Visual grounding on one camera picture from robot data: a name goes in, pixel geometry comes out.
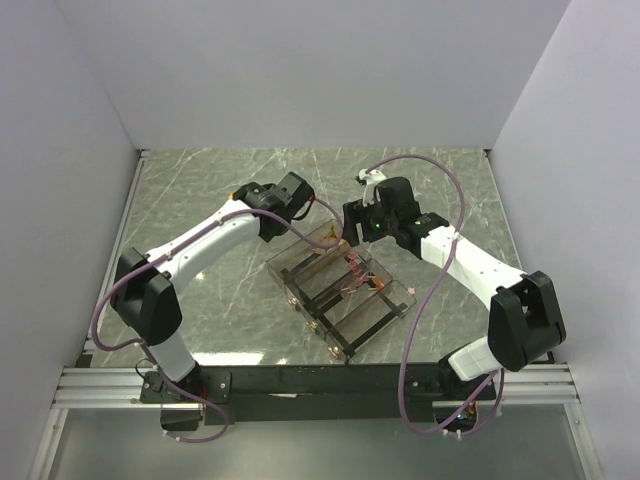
transparent acrylic box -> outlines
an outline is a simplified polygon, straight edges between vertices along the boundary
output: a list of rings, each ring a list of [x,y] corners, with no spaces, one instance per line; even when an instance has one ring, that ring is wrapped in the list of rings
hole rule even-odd
[[[336,222],[330,221],[309,237],[331,244],[338,231]],[[351,247],[344,240],[328,250],[300,240],[267,261],[267,267],[289,305],[327,342],[329,352],[345,363],[415,303],[364,248]]]

gray marble tabletop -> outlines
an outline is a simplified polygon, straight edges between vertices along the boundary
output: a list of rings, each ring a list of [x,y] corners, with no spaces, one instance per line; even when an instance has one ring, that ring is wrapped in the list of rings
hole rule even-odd
[[[229,193],[255,181],[277,183],[293,171],[315,188],[319,198],[341,211],[344,202],[362,195],[354,177],[383,157],[419,153],[444,163],[460,179],[467,204],[462,233],[491,255],[518,266],[491,169],[480,149],[309,148],[155,150],[146,160],[125,231],[126,246],[145,252],[162,245],[215,212]],[[389,176],[407,177],[423,212],[451,221],[460,204],[455,188],[437,168],[419,160],[383,167]],[[315,205],[303,231],[330,218]],[[265,261],[297,240],[284,235],[271,243],[255,239],[241,245],[194,279],[180,298],[181,332],[202,364],[335,363],[320,337],[305,326],[285,301]],[[438,270],[395,246],[393,239],[370,245],[370,253],[419,300]],[[416,307],[384,330],[353,359],[355,363],[398,362]],[[425,310],[413,343],[411,361],[437,361],[456,347],[486,334],[488,314],[480,301],[452,278],[446,278]],[[107,343],[134,336],[109,309],[101,327]],[[142,358],[136,347],[97,352],[92,366],[132,366]]]

purple cable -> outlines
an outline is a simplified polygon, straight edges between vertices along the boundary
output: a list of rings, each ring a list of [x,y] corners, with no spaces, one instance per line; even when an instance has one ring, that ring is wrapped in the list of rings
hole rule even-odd
[[[389,157],[389,158],[385,158],[385,159],[381,160],[380,162],[376,163],[372,167],[369,167],[366,170],[366,173],[369,173],[369,172],[371,172],[371,170],[374,170],[374,169],[376,169],[376,168],[378,168],[378,167],[380,167],[380,166],[382,166],[382,165],[384,165],[386,163],[392,162],[394,160],[399,160],[401,158],[416,158],[418,160],[424,160],[425,162],[429,162],[430,164],[435,165],[440,170],[442,170],[451,179],[451,181],[453,182],[453,184],[456,187],[456,190],[458,191],[458,196],[460,197],[460,215],[458,216],[458,220],[456,221],[456,225],[454,227],[455,228],[455,233],[458,233],[460,231],[460,229],[462,228],[462,222],[464,221],[464,216],[465,216],[465,212],[466,212],[466,206],[465,206],[465,202],[464,202],[464,192],[462,191],[462,185],[460,185],[460,182],[458,181],[456,176],[451,172],[451,170],[449,170],[447,167],[445,167],[440,162],[437,162],[437,161],[433,160],[432,158],[426,157],[424,155],[417,155],[417,154],[414,154],[414,153],[401,154],[401,155],[395,155],[393,157]],[[422,302],[418,306],[418,310],[416,311],[416,315],[415,315],[415,317],[413,319],[413,322],[411,323],[411,327],[409,329],[409,335],[407,337],[407,342],[405,343],[404,350],[402,352],[402,361],[400,362],[400,374],[398,375],[398,408],[400,409],[400,415],[402,416],[402,419],[407,424],[407,426],[409,427],[410,430],[412,430],[415,433],[420,433],[420,434],[423,434],[423,435],[436,433],[436,432],[444,429],[451,422],[453,422],[453,420],[456,418],[456,416],[460,412],[462,412],[462,410],[467,408],[475,400],[475,398],[482,391],[482,388],[487,386],[489,384],[489,382],[491,381],[491,378],[493,378],[497,373],[497,372],[493,372],[492,374],[487,376],[487,378],[481,384],[482,388],[478,387],[476,390],[474,390],[474,392],[469,396],[469,398],[460,406],[460,408],[458,408],[458,410],[456,410],[456,413],[451,415],[444,422],[436,425],[435,427],[427,428],[427,429],[419,428],[416,425],[414,425],[413,423],[411,423],[411,420],[409,419],[409,416],[407,415],[407,409],[406,409],[406,406],[405,406],[405,398],[404,398],[404,382],[405,382],[405,378],[406,378],[406,375],[407,375],[407,363],[409,363],[409,351],[411,350],[411,343],[413,342],[413,337],[414,337],[414,335],[416,333],[416,329],[418,327],[418,321],[420,320],[420,317],[422,316],[422,312],[424,311],[425,307],[429,303],[429,300],[431,300],[431,297],[433,296],[433,293],[436,291],[436,288],[438,288],[438,286],[440,285],[440,283],[444,279],[445,275],[447,274],[447,271],[449,270],[449,267],[453,263],[453,259],[456,256],[457,246],[458,246],[458,236],[454,235],[453,241],[451,242],[451,250],[449,251],[449,256],[447,257],[447,261],[443,265],[442,270],[440,270],[440,272],[438,273],[438,276],[436,277],[435,281],[433,282],[433,285],[431,285],[431,287],[427,291],[426,295],[424,296],[424,299],[422,300]],[[496,401],[496,407],[495,407],[496,410],[497,410],[497,405],[499,404],[499,402],[500,402],[500,396],[498,397],[498,400]]]
[[[320,243],[314,242],[313,240],[307,238],[296,227],[291,225],[286,220],[280,218],[275,213],[268,212],[267,210],[260,210],[260,209],[255,209],[255,208],[247,208],[247,209],[244,209],[244,210],[238,210],[236,212],[229,213],[229,214],[223,216],[220,219],[220,221],[212,222],[211,224],[207,225],[205,228],[203,228],[199,232],[194,233],[191,237],[185,239],[182,243],[180,243],[179,245],[174,247],[171,250],[171,255],[174,256],[174,255],[180,253],[182,250],[187,248],[189,245],[192,245],[194,242],[198,241],[200,238],[204,237],[207,233],[211,232],[212,230],[214,230],[215,228],[220,226],[222,223],[224,223],[224,222],[226,222],[226,221],[228,221],[228,220],[230,220],[230,219],[232,219],[234,217],[237,217],[239,215],[246,215],[246,214],[261,215],[261,216],[269,217],[269,218],[279,222],[280,224],[284,225],[285,227],[287,227],[287,229],[291,230],[291,232],[293,232],[301,240],[307,242],[309,245],[311,245],[314,248],[323,248],[323,249],[333,248],[333,247],[337,246],[340,243],[340,239],[342,238],[342,232],[344,230],[344,225],[342,223],[342,219],[340,218],[340,214],[331,205],[329,205],[327,202],[325,202],[324,200],[321,200],[319,198],[316,198],[315,201],[317,203],[319,203],[320,205],[324,206],[325,208],[327,208],[333,214],[333,216],[335,217],[336,221],[338,222],[338,226],[340,227],[340,233],[336,235],[336,241],[333,242],[333,243],[320,244]],[[127,282],[131,281],[132,279],[136,278],[137,276],[141,275],[142,273],[146,272],[147,270],[150,270],[151,268],[154,268],[155,266],[157,266],[157,265],[161,264],[162,262],[166,261],[168,259],[168,253],[169,252],[167,252],[164,255],[160,255],[158,258],[150,261],[149,263],[143,265],[142,267],[140,267],[140,268],[138,268],[136,270],[133,270],[132,272],[129,272],[128,274],[126,274],[124,277],[122,277],[120,280],[118,280],[116,283],[114,283],[111,286],[111,288],[109,288],[106,291],[104,296],[98,301],[98,303],[96,305],[96,308],[93,311],[93,315],[91,316],[90,331],[91,331],[91,339],[93,340],[95,345],[100,350],[104,350],[104,351],[107,351],[107,352],[115,352],[116,350],[120,350],[120,349],[122,349],[122,348],[124,348],[126,346],[129,346],[129,345],[137,343],[137,344],[140,344],[140,346],[142,347],[143,351],[145,352],[147,357],[149,357],[149,359],[153,362],[153,364],[157,365],[157,362],[153,358],[153,355],[151,354],[151,351],[149,351],[149,349],[146,347],[146,345],[144,344],[144,341],[141,338],[133,338],[131,340],[127,340],[127,341],[119,343],[117,345],[107,345],[107,344],[103,343],[102,340],[100,340],[100,336],[98,334],[98,321],[99,321],[100,315],[102,314],[102,311],[106,307],[107,303],[109,302],[111,297],[113,297],[115,295],[115,293],[120,288],[122,288]],[[174,384],[171,381],[171,379],[169,379],[169,377],[167,377],[167,375],[160,368],[158,368],[158,373],[162,377],[162,380],[171,389],[173,389],[175,392],[179,393],[180,395],[182,395],[182,396],[184,396],[186,398],[189,398],[190,400],[193,400],[193,401],[198,402],[198,403],[202,403],[203,405],[206,405],[208,407],[213,408],[220,415],[222,415],[222,417],[225,420],[224,426],[215,435],[212,435],[210,437],[205,437],[205,438],[182,438],[182,437],[180,437],[180,441],[185,442],[185,443],[205,443],[205,442],[209,442],[211,440],[215,440],[216,438],[221,437],[227,431],[227,429],[229,428],[229,417],[228,417],[227,413],[222,408],[220,408],[219,406],[217,406],[216,404],[214,404],[212,402],[209,402],[206,399],[197,397],[197,396],[192,395],[191,393],[181,389],[176,384]],[[169,433],[168,435],[171,436],[172,438],[177,438],[177,435],[175,435],[175,434]]]

